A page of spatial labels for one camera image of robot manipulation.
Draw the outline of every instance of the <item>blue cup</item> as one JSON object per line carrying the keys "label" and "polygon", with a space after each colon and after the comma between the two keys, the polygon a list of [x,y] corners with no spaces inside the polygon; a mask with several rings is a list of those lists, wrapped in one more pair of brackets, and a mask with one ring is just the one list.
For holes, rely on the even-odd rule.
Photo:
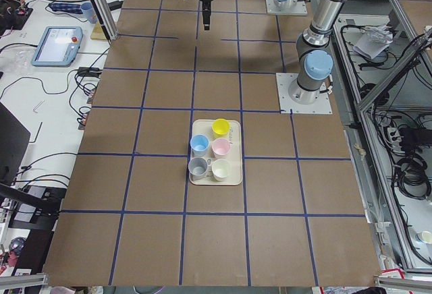
{"label": "blue cup", "polygon": [[95,24],[97,22],[95,9],[93,8],[92,3],[90,2],[83,3],[81,5],[81,11],[91,24]]}
{"label": "blue cup", "polygon": [[192,139],[190,139],[190,147],[194,152],[195,157],[204,156],[207,149],[209,149],[209,144],[209,139],[202,134],[196,134]]}

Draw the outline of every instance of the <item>tablet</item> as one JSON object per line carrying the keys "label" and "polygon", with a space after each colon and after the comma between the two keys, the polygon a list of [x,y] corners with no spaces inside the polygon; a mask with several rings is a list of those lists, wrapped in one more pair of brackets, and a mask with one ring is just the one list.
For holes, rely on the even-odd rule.
{"label": "tablet", "polygon": [[79,26],[49,26],[43,32],[32,65],[67,67],[75,59],[82,40]]}

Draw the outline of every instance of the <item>beige tray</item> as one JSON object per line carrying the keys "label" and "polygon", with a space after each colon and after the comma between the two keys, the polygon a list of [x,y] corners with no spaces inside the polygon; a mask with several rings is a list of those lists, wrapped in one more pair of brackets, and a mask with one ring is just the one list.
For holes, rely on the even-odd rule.
{"label": "beige tray", "polygon": [[209,164],[209,170],[207,171],[207,175],[202,179],[193,180],[192,176],[189,174],[189,180],[195,185],[238,185],[243,180],[242,130],[240,123],[234,120],[228,120],[230,129],[227,139],[231,143],[231,150],[225,159],[231,164],[231,173],[226,180],[217,181],[214,179],[213,173],[211,172],[211,164],[216,160],[211,150],[211,143],[215,140],[213,131],[211,130],[211,125],[214,121],[215,120],[196,120],[192,125],[193,136],[196,134],[203,134],[210,140],[209,149],[207,149],[207,153],[203,157]]}

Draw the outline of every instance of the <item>pink cup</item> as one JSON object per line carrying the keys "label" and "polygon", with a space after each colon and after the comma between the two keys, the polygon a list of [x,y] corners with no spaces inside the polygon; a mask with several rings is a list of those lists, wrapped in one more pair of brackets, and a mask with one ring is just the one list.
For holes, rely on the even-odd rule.
{"label": "pink cup", "polygon": [[213,150],[215,158],[225,158],[228,155],[228,152],[230,152],[231,144],[225,138],[217,138],[211,144],[211,149]]}

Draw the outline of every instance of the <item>gray cup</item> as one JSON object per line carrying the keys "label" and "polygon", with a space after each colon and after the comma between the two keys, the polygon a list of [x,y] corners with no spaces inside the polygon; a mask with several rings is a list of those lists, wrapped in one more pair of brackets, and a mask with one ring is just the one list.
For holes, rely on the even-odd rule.
{"label": "gray cup", "polygon": [[83,3],[81,5],[81,11],[91,24],[95,24],[97,22],[95,9],[93,8],[92,3],[90,2]]}
{"label": "gray cup", "polygon": [[193,180],[204,178],[209,168],[207,161],[202,157],[192,158],[188,165]]}

